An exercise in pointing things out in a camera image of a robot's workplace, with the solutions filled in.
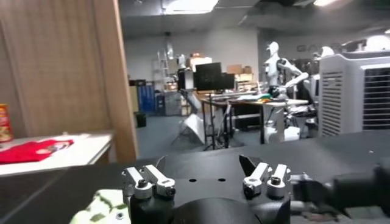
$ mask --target ceiling light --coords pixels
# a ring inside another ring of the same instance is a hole
[[[213,11],[218,0],[176,0],[168,5],[166,14],[203,14]]]
[[[314,4],[316,6],[325,6],[325,5],[329,5],[331,3],[334,3],[335,1],[337,1],[337,0],[316,0],[314,2]]]

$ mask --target white table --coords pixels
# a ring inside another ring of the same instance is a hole
[[[14,145],[47,138],[50,137],[15,139],[6,144],[1,144],[2,148],[0,150],[7,150]],[[104,153],[110,149],[112,150],[112,139],[113,134],[110,132],[82,136],[80,139],[76,139],[74,144],[67,149],[55,152],[40,162],[0,165],[0,176],[94,164]]]

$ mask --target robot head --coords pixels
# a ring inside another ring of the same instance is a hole
[[[319,61],[321,58],[334,55],[335,52],[330,47],[322,47],[319,52],[314,53],[314,60]]]
[[[272,57],[273,55],[278,53],[279,44],[274,41],[268,46],[267,50],[269,50],[270,57]]]

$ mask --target ladder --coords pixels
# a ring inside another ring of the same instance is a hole
[[[168,56],[166,55],[165,49],[157,51],[157,63],[158,69],[155,70],[156,74],[153,77],[159,89],[163,91],[165,80],[169,77]]]

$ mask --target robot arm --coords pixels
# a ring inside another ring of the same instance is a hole
[[[296,77],[287,82],[283,87],[290,88],[297,85],[299,82],[307,79],[309,74],[306,72],[301,72],[297,67],[292,65],[287,59],[283,58],[277,62],[278,69],[282,71],[287,71],[294,74]]]

